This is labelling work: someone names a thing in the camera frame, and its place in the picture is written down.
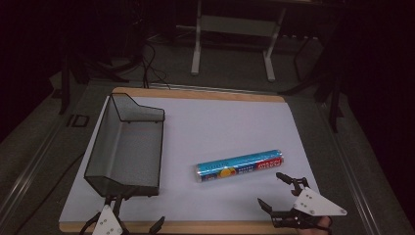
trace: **electrical wire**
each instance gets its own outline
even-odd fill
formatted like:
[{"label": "electrical wire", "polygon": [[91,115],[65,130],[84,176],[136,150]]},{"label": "electrical wire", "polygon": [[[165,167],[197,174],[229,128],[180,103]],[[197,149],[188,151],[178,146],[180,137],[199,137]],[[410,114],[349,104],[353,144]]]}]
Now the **electrical wire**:
[{"label": "electrical wire", "polygon": [[[157,80],[154,80],[154,81],[150,81],[150,83],[154,83],[154,82],[157,82],[157,81],[161,81],[162,83],[164,83],[166,86],[167,86],[167,88],[170,90],[171,89],[171,87],[170,87],[170,85],[165,81],[165,79],[167,78],[167,73],[165,73],[164,71],[162,71],[162,70],[157,70],[157,69],[155,69],[155,68],[153,68],[153,67],[149,67],[149,69],[153,72],[153,74],[158,78]],[[162,73],[162,77],[160,77],[158,74],[157,74],[157,72],[161,72]]]},{"label": "electrical wire", "polygon": [[34,215],[39,211],[39,209],[46,203],[46,201],[49,199],[49,197],[52,195],[52,193],[55,191],[55,189],[58,187],[58,185],[61,183],[62,179],[64,179],[65,175],[68,173],[68,171],[78,162],[82,157],[85,155],[85,152],[79,155],[75,160],[73,160],[72,163],[65,169],[64,173],[59,177],[58,181],[55,183],[55,185],[52,187],[52,189],[49,191],[49,193],[46,195],[45,198],[43,198],[42,202],[36,207],[36,209],[24,220],[24,222],[19,226],[18,230],[14,233],[14,235],[18,235],[21,230],[24,228],[24,226],[34,217]]}]

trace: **black mesh basket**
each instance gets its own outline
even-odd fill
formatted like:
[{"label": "black mesh basket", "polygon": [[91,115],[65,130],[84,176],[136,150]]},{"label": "black mesh basket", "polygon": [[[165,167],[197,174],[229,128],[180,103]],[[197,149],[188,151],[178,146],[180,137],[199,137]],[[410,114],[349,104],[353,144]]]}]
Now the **black mesh basket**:
[{"label": "black mesh basket", "polygon": [[100,196],[159,194],[163,123],[164,110],[110,96],[84,175]]}]

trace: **wooden board edge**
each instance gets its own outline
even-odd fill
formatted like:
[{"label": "wooden board edge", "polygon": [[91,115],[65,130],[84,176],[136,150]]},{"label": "wooden board edge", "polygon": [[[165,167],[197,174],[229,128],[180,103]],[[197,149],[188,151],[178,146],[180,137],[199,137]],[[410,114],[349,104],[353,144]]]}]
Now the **wooden board edge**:
[{"label": "wooden board edge", "polygon": [[[153,222],[124,222],[131,233],[148,233]],[[79,232],[84,223],[61,222],[62,232]],[[86,232],[92,232],[90,226]],[[271,221],[166,221],[160,234],[298,234],[293,228],[275,228]]]},{"label": "wooden board edge", "polygon": [[201,100],[228,100],[228,101],[251,101],[251,102],[278,102],[285,103],[281,96],[256,95],[233,92],[218,91],[192,91],[192,90],[166,90],[166,89],[143,89],[131,87],[117,87],[113,93],[125,93],[131,97],[157,97],[175,99],[201,99]]}]

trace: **cylindrical package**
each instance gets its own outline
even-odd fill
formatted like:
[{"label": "cylindrical package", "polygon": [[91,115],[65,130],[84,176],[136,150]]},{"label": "cylindrical package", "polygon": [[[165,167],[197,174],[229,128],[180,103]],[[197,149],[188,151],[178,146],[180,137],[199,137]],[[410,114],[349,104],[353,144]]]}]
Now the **cylindrical package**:
[{"label": "cylindrical package", "polygon": [[254,170],[279,166],[284,161],[279,150],[244,155],[231,159],[218,160],[196,165],[198,182],[224,178]]}]

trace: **white board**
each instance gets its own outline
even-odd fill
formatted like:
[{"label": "white board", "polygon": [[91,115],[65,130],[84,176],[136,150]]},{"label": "white board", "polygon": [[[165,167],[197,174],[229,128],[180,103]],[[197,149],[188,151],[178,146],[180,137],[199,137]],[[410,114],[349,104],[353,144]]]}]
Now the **white board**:
[{"label": "white board", "polygon": [[[306,177],[318,187],[286,103],[141,98],[144,106],[165,110],[161,157],[161,190],[155,197],[123,202],[122,221],[269,221],[257,199],[277,211],[288,211],[296,197],[292,185],[276,178],[277,171]],[[74,180],[60,222],[87,221],[104,204],[83,178],[96,137],[94,130]],[[281,166],[244,175],[198,183],[194,165],[279,149]]]}]

